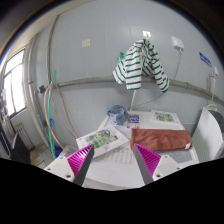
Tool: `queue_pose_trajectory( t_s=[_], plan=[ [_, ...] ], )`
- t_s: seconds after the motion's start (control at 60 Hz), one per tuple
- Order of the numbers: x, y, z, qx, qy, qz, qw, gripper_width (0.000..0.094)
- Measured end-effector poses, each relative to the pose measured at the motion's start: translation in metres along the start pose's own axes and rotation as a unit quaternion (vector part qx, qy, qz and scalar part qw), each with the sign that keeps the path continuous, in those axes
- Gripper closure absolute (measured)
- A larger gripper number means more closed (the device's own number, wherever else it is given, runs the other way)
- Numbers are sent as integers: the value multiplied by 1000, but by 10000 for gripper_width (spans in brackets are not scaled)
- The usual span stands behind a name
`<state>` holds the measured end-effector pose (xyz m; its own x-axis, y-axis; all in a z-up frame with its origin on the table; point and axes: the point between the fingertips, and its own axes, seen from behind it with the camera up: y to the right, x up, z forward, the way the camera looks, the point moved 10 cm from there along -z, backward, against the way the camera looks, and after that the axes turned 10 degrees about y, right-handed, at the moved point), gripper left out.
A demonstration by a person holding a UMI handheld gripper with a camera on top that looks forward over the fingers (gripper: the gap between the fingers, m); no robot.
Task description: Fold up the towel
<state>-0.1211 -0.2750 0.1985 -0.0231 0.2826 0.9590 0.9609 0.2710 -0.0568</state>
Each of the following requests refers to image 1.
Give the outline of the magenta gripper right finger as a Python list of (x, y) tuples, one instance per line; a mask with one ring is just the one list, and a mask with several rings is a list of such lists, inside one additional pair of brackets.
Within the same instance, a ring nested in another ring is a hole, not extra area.
[(145, 185), (154, 181), (153, 174), (159, 164), (161, 156), (139, 144), (134, 145), (134, 155)]

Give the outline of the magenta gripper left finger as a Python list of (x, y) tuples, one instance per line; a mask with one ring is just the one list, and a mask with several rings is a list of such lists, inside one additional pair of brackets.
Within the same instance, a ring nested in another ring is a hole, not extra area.
[(94, 156), (94, 146), (89, 145), (67, 157), (67, 161), (74, 173), (74, 183), (82, 186), (86, 173)]

